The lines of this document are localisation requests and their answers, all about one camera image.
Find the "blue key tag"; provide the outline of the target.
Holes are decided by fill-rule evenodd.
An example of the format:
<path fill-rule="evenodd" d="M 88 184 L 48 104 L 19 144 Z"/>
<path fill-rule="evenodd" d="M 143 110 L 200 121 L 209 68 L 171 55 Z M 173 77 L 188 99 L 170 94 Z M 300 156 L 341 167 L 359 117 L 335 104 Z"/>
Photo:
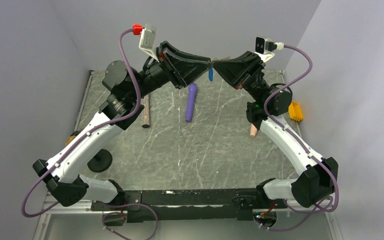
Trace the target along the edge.
<path fill-rule="evenodd" d="M 212 82 L 212 81 L 213 81 L 213 77 L 214 77 L 213 68 L 210 68 L 210 69 L 208 70 L 208 80 L 209 80 L 210 82 Z"/>

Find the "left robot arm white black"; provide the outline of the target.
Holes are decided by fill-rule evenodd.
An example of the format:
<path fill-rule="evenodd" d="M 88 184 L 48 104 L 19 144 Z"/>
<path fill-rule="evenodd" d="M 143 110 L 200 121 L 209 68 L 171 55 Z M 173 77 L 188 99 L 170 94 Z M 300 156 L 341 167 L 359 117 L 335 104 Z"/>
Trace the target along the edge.
<path fill-rule="evenodd" d="M 119 209 L 125 192 L 114 180 L 97 180 L 82 175 L 83 168 L 114 137 L 125 131 L 140 115 L 141 99 L 167 83 L 181 89 L 192 84 L 212 65 L 209 57 L 180 51 L 162 42 L 141 71 L 132 68 L 127 56 L 111 62 L 102 85 L 110 92 L 89 124 L 57 155 L 39 159 L 33 169 L 56 201 L 69 207 L 81 200 L 103 202 Z"/>

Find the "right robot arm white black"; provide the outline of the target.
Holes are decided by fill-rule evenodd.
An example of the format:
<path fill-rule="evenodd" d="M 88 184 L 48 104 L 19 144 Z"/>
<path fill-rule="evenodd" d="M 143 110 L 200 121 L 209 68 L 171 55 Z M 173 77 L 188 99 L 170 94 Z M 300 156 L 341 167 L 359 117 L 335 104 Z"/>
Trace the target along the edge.
<path fill-rule="evenodd" d="M 292 103 L 292 90 L 283 83 L 268 84 L 265 62 L 247 51 L 233 59 L 217 59 L 213 69 L 233 88 L 253 98 L 246 105 L 246 118 L 266 134 L 289 159 L 298 178 L 270 178 L 256 187 L 256 203 L 268 208 L 277 201 L 292 200 L 303 208 L 332 211 L 338 204 L 338 163 L 325 158 L 297 135 L 284 118 Z"/>

